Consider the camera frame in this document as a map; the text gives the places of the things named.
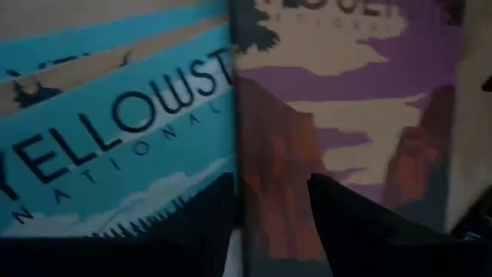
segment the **orange cliff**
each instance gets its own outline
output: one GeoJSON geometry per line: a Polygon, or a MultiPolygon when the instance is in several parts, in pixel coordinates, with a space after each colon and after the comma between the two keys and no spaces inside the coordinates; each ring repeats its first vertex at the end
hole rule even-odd
{"type": "Polygon", "coordinates": [[[323,260],[306,181],[326,173],[311,114],[238,77],[239,158],[253,259],[323,260]]]}
{"type": "Polygon", "coordinates": [[[394,208],[421,202],[430,186],[437,185],[428,180],[431,172],[449,159],[454,97],[452,85],[436,88],[419,125],[402,131],[388,165],[383,205],[394,208]]]}

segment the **red rock cliff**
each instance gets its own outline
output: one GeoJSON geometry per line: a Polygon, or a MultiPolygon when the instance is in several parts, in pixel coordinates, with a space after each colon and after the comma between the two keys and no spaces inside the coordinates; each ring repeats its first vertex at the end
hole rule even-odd
{"type": "Polygon", "coordinates": [[[402,131],[388,165],[383,205],[393,208],[425,199],[433,185],[428,181],[431,170],[449,159],[454,96],[452,85],[435,89],[419,125],[402,131]]]}
{"type": "Polygon", "coordinates": [[[238,78],[239,157],[249,252],[273,259],[322,260],[306,181],[325,172],[311,114],[238,78]]]}

